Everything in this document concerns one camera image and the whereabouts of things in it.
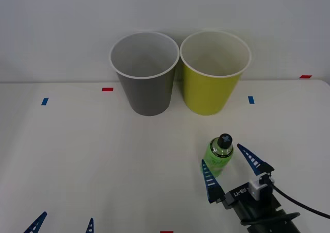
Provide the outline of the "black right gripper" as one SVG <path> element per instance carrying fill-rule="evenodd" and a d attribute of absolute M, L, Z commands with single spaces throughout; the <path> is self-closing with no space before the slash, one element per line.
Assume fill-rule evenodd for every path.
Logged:
<path fill-rule="evenodd" d="M 274 171 L 271 165 L 261 160 L 243 145 L 237 144 L 237 148 L 244 155 L 256 176 L 263 173 L 271 174 Z M 238 209 L 246 213 L 268 213 L 281 207 L 281 204 L 273 195 L 273 189 L 269 182 L 260 179 L 250 180 L 225 194 L 204 159 L 202 159 L 201 165 L 210 204 L 223 201 L 226 210 Z"/>

